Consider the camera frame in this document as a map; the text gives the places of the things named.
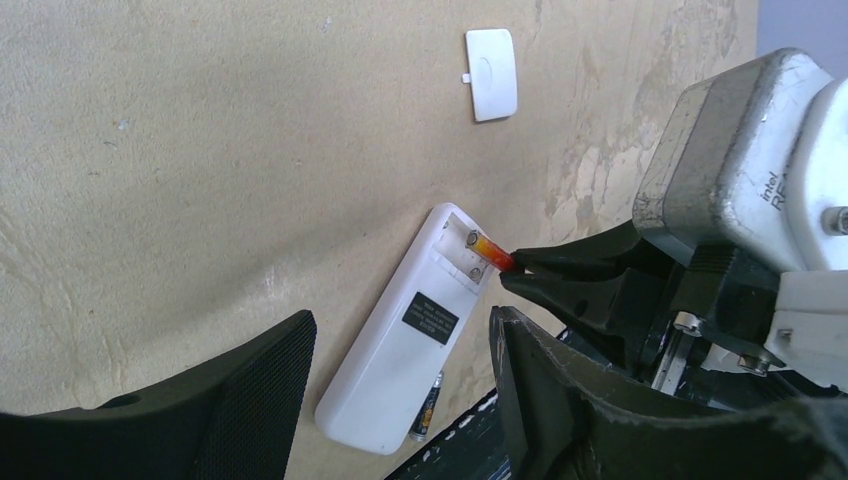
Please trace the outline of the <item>white battery cover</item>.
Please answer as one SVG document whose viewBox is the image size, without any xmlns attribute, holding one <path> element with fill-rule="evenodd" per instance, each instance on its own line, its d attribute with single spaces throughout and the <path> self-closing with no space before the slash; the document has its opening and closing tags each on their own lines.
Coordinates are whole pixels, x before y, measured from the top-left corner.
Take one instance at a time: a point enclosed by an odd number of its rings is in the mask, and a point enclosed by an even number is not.
<svg viewBox="0 0 848 480">
<path fill-rule="evenodd" d="M 518 108 L 517 69 L 513 37 L 505 28 L 465 33 L 468 71 L 462 82 L 471 88 L 474 120 L 501 120 Z"/>
</svg>

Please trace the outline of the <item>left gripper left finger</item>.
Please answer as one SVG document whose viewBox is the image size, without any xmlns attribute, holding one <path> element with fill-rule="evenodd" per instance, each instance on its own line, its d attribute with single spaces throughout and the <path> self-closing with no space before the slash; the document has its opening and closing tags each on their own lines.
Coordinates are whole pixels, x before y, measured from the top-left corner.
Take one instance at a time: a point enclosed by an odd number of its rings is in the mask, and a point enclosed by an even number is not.
<svg viewBox="0 0 848 480">
<path fill-rule="evenodd" d="M 301 310 L 93 408 L 1 416 L 4 479 L 282 479 L 317 336 Z"/>
</svg>

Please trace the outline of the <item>black battery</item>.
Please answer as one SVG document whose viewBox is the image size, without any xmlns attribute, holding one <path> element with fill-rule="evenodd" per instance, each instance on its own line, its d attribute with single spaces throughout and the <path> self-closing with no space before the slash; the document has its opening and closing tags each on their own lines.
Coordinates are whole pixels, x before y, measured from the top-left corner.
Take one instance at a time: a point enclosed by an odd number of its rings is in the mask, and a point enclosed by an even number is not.
<svg viewBox="0 0 848 480">
<path fill-rule="evenodd" d="M 443 379 L 444 372 L 440 371 L 410 427 L 408 436 L 411 440 L 424 442 L 427 439 L 438 398 L 441 393 Z"/>
</svg>

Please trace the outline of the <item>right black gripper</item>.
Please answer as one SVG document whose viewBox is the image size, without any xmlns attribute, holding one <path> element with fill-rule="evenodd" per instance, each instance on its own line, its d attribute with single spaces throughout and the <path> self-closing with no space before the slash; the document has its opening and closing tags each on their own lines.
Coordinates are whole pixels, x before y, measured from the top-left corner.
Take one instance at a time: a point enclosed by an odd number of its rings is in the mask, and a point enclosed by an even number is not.
<svg viewBox="0 0 848 480">
<path fill-rule="evenodd" d="M 532 272 L 618 275 L 576 280 L 503 273 L 500 280 L 509 292 L 553 314 L 630 378 L 647 379 L 681 312 L 695 317 L 703 339 L 751 359 L 757 374 L 781 364 L 764 347 L 779 274 L 740 247 L 698 247 L 684 266 L 645 240 L 628 220 L 562 245 L 518 249 L 513 259 Z"/>
</svg>

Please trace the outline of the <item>red orange battery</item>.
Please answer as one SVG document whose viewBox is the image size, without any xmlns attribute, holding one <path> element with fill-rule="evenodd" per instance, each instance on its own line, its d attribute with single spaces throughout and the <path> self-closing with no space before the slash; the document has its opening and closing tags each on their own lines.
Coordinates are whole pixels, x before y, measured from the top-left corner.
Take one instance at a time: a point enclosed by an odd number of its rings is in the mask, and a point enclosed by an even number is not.
<svg viewBox="0 0 848 480">
<path fill-rule="evenodd" d="M 515 268 L 515 260 L 512 255 L 479 230 L 472 230 L 468 234 L 466 247 L 502 272 L 511 271 Z"/>
</svg>

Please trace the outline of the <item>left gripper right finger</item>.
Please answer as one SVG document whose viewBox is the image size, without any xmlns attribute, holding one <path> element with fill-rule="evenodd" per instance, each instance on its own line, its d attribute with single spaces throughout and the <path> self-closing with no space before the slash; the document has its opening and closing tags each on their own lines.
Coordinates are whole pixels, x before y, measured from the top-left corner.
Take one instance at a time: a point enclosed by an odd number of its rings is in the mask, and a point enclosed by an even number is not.
<svg viewBox="0 0 848 480">
<path fill-rule="evenodd" d="M 512 306 L 490 313 L 507 455 L 518 479 L 843 479 L 847 402 L 727 411 L 634 382 Z"/>
</svg>

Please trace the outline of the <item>white remote control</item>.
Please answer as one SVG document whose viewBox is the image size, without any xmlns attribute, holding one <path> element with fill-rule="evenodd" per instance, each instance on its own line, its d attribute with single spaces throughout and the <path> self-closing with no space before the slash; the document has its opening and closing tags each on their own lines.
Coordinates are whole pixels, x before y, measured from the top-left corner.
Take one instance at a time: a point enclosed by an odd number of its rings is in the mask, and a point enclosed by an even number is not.
<svg viewBox="0 0 848 480">
<path fill-rule="evenodd" d="M 403 444 L 494 272 L 466 245 L 481 230 L 453 203 L 431 209 L 316 407 L 325 437 Z"/>
</svg>

